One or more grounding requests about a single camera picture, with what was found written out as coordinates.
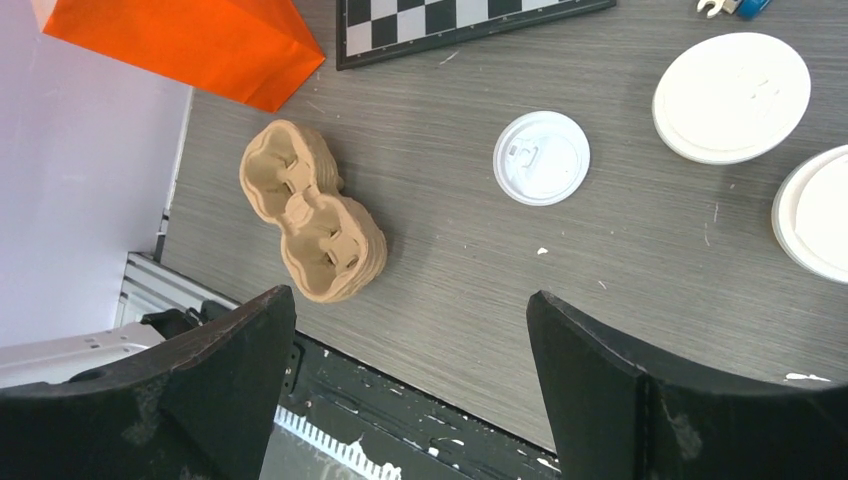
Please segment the chessboard frame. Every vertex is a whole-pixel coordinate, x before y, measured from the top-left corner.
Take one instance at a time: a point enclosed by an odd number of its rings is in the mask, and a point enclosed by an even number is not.
[[[562,2],[533,11],[514,13],[471,26],[429,35],[412,42],[397,43],[348,57],[345,48],[347,42],[347,0],[336,0],[336,70],[364,67],[365,65],[371,65],[413,53],[454,45],[475,38],[487,37],[495,33],[517,30],[553,20],[603,10],[613,7],[615,4],[616,0],[574,0],[571,2]]]

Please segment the chessboard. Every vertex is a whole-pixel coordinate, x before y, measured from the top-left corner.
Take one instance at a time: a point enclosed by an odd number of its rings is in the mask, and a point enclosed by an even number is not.
[[[337,0],[336,68],[344,70],[538,25],[616,0]]]

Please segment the paper bag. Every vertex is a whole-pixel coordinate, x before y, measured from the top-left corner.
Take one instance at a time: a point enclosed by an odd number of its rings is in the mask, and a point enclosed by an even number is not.
[[[291,0],[30,0],[51,36],[276,111],[324,61]]]

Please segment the gray wood grain surface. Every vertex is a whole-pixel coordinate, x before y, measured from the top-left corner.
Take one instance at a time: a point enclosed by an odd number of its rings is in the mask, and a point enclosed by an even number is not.
[[[774,382],[848,380],[848,289],[794,264],[770,224],[787,174],[848,141],[848,2],[778,0],[746,23],[706,20],[694,1],[621,0],[345,72],[334,69],[334,0],[297,3],[329,58],[277,116],[323,132],[344,193],[391,250],[356,298],[299,298],[301,331],[545,447],[524,320],[539,289],[707,365]],[[660,76],[695,43],[744,30],[806,59],[806,117],[754,161],[683,160],[653,127]],[[571,116],[592,147],[586,182],[552,207],[516,203],[492,174],[501,130],[533,110]],[[279,231],[238,183],[244,147],[273,118],[198,93],[171,211],[164,263],[238,300],[291,283]]]

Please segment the white round lid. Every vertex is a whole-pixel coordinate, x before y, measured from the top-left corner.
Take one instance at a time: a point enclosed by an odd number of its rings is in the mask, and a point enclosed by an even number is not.
[[[810,72],[792,47],[760,33],[731,33],[695,45],[668,67],[654,95],[654,124],[685,158],[743,162],[792,133],[810,90]]]
[[[786,253],[801,266],[848,283],[848,145],[798,167],[775,198],[772,224]]]
[[[495,178],[526,205],[553,205],[577,190],[589,171],[589,140],[556,112],[528,113],[503,131],[494,152]]]

